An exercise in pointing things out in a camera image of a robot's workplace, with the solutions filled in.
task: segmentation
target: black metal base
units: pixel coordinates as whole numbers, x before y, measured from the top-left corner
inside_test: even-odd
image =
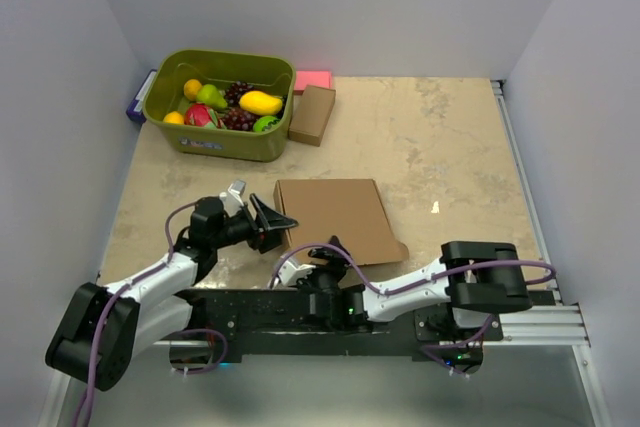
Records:
[[[231,363],[241,362],[245,355],[396,356],[425,361],[429,358],[420,347],[464,340],[476,332],[458,329],[446,305],[419,309],[389,323],[366,322],[335,330],[309,318],[310,296],[300,291],[191,289],[180,296],[194,305],[188,328],[209,327],[225,335],[229,341],[225,362]],[[498,327],[489,329],[485,340],[501,339]],[[220,350],[214,346],[214,356]],[[202,347],[174,346],[170,357],[177,361],[205,353]],[[463,368],[482,363],[478,347],[438,354]]]

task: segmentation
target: purple box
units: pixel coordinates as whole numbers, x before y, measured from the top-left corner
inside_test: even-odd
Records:
[[[149,71],[147,78],[140,86],[140,89],[138,89],[138,93],[129,104],[129,107],[127,107],[127,116],[137,124],[144,124],[147,120],[142,112],[142,103],[144,102],[147,92],[149,92],[149,89],[151,88],[151,84],[153,83],[153,79],[157,72],[158,71],[155,69]]]

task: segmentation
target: green plastic bin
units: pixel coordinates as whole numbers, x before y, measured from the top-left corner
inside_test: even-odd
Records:
[[[181,50],[165,59],[144,102],[144,115],[162,131],[167,142],[190,154],[270,162],[287,143],[293,110],[295,70],[286,60],[262,55]],[[271,95],[287,96],[282,120],[266,132],[238,132],[168,124],[164,116],[177,110],[184,114],[190,102],[183,93],[187,80],[198,79],[220,90],[238,80],[253,84]]]

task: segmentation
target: flat cardboard sheet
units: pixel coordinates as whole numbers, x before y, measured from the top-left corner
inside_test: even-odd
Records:
[[[274,200],[280,212],[300,223],[285,234],[287,250],[337,235],[358,265],[409,258],[393,234],[373,179],[278,180]],[[302,253],[296,257],[309,260]]]

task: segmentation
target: white wall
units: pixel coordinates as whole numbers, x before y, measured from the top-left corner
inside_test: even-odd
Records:
[[[342,75],[504,78],[551,0],[109,0],[139,59],[208,47]]]
[[[554,0],[506,98],[566,299],[616,426],[638,425],[640,0]]]
[[[144,73],[106,0],[0,0],[0,424],[37,424],[44,353],[95,278]]]

